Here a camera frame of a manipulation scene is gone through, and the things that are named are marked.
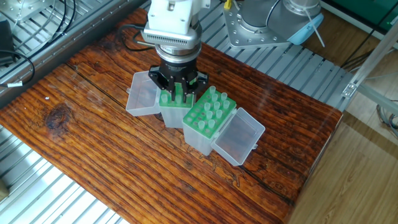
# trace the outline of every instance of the plastic tube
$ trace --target plastic tube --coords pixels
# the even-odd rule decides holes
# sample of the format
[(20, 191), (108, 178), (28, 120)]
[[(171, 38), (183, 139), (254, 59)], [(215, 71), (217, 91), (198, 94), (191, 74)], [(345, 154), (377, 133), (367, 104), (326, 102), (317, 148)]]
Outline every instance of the plastic tube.
[(223, 108), (224, 109), (228, 109), (229, 108), (229, 101), (228, 100), (224, 101)]
[(205, 111), (210, 110), (211, 105), (209, 103), (205, 103)]
[(205, 122), (204, 121), (199, 121), (199, 129), (203, 129), (203, 128), (205, 128)]
[(215, 120), (209, 120), (209, 128), (214, 128), (215, 124), (216, 124)]
[(210, 94), (213, 94), (216, 92), (216, 87), (215, 86), (211, 86), (210, 87)]
[(216, 111), (216, 117), (217, 117), (218, 119), (220, 119), (220, 118), (222, 117), (222, 115), (223, 115), (223, 111), (222, 111), (222, 110), (217, 110), (217, 111)]
[(222, 93), (221, 94), (221, 100), (222, 101), (226, 100), (227, 97), (228, 97), (228, 94), (226, 94), (226, 93)]
[(219, 102), (214, 103), (215, 110), (218, 110), (220, 108), (220, 106), (221, 106), (221, 103), (219, 103)]
[(218, 100), (218, 95), (217, 95), (217, 93), (212, 94), (211, 100), (212, 100), (213, 102), (216, 102), (216, 101)]
[(211, 119), (212, 117), (213, 117), (213, 112), (207, 111), (207, 112), (206, 112), (206, 118), (207, 118), (207, 119)]

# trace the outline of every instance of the transparent lid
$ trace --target transparent lid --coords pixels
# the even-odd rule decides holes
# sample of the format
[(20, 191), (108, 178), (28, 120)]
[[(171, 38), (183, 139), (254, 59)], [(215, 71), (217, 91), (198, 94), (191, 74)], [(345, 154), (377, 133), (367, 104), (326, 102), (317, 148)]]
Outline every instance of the transparent lid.
[(149, 78), (148, 71), (137, 72), (132, 78), (126, 111), (133, 116), (160, 113), (160, 88)]
[(211, 143), (212, 148), (233, 166), (242, 165), (265, 131), (265, 127), (239, 108)]

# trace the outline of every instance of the wood grain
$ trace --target wood grain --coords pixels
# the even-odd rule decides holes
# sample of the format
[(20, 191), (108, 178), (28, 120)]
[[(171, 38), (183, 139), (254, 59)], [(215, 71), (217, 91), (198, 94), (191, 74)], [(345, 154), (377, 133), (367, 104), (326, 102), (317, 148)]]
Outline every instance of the wood grain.
[(125, 51), (114, 35), (145, 16), (136, 11), (59, 66), (0, 124), (129, 222), (285, 223), (341, 113), (203, 45), (198, 68), (210, 84), (266, 127), (241, 167), (205, 157), (182, 130), (124, 110), (133, 74), (159, 58)]

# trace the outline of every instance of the wood knot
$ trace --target wood knot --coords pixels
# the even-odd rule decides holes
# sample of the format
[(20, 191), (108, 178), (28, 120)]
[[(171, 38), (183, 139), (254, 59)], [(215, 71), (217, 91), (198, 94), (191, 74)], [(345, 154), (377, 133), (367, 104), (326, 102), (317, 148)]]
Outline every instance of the wood knot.
[(45, 125), (51, 130), (65, 130), (72, 112), (65, 103), (53, 108), (45, 119)]

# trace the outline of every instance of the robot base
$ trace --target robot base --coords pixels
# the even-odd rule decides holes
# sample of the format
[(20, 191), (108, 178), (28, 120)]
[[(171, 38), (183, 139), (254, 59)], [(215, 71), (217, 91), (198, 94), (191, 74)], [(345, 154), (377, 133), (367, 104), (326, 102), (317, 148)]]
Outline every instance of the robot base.
[(223, 11), (229, 42), (232, 47), (237, 49), (256, 49), (291, 44), (267, 27), (259, 28), (255, 32), (249, 31), (253, 30), (254, 27), (250, 27), (243, 19), (240, 19), (239, 12), (234, 6)]

